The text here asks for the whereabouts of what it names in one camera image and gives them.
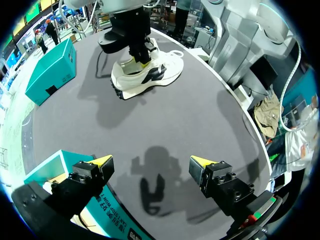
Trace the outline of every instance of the display screen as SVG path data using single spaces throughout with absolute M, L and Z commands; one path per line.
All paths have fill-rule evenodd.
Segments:
M 40 0 L 40 5 L 42 11 L 45 10 L 46 8 L 51 6 L 51 0 Z
M 40 13 L 39 4 L 38 2 L 34 4 L 29 11 L 26 13 L 25 18 L 26 22 L 29 23 L 35 16 Z
M 26 24 L 25 24 L 25 18 L 23 17 L 23 18 L 17 23 L 17 25 L 15 26 L 15 28 L 14 28 L 14 30 L 13 30 L 13 35 L 14 35 L 14 36 L 17 35 L 17 34 L 19 33 L 19 31 L 24 28 L 25 25 L 26 25 Z
M 10 35 L 10 36 L 8 37 L 8 39 L 4 42 L 3 47 L 2 47 L 2 50 L 3 50 L 6 46 L 8 46 L 8 44 L 11 42 L 11 40 L 12 40 L 12 36 Z

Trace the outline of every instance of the teal cardboard box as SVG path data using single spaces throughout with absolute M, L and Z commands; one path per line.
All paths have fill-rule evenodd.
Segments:
M 25 95 L 40 106 L 76 76 L 76 50 L 70 38 L 55 46 L 36 64 Z

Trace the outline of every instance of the person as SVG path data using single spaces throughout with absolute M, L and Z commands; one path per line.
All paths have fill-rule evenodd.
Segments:
M 35 30 L 35 42 L 41 47 L 43 54 L 46 54 L 48 48 L 45 45 L 43 34 L 39 29 Z
M 175 10 L 175 28 L 173 31 L 174 36 L 184 34 L 190 6 L 191 0 L 178 0 Z
M 310 122 L 298 131 L 288 131 L 274 139 L 267 146 L 271 161 L 271 178 L 275 179 L 285 172 L 305 169 L 312 161 L 318 146 L 319 101 L 317 95 L 312 97 L 311 104 L 306 106 L 300 116 L 301 123 L 315 112 Z
M 54 44 L 57 46 L 59 42 L 58 42 L 58 35 L 56 32 L 55 26 L 52 24 L 50 19 L 47 19 L 45 23 L 48 24 L 46 26 L 45 33 L 48 34 L 53 39 Z

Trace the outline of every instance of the gray table surface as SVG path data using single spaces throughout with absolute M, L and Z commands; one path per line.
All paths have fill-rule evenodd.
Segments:
M 238 177 L 266 188 L 263 146 L 235 98 L 202 62 L 152 32 L 162 51 L 183 51 L 184 69 L 166 87 L 129 100 L 116 96 L 110 74 L 128 49 L 105 54 L 103 32 L 77 42 L 76 77 L 34 110 L 37 164 L 62 149 L 112 154 L 109 183 L 133 217 L 156 239 L 219 239 L 233 222 L 206 199 L 189 175 L 190 155 L 226 161 Z

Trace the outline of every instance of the white robot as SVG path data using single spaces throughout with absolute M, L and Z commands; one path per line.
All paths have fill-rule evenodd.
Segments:
M 72 9 L 93 2 L 64 0 Z M 160 51 L 156 41 L 148 37 L 150 18 L 143 5 L 150 0 L 97 2 L 104 13 L 113 13 L 112 30 L 98 41 L 103 51 L 110 54 L 129 46 L 133 56 L 131 61 L 113 66 L 112 85 L 120 98 L 134 97 L 151 86 L 166 86 L 178 78 L 184 65 L 181 54 Z M 216 25 L 209 65 L 230 85 L 235 85 L 263 55 L 284 59 L 295 44 L 288 24 L 269 0 L 201 2 Z

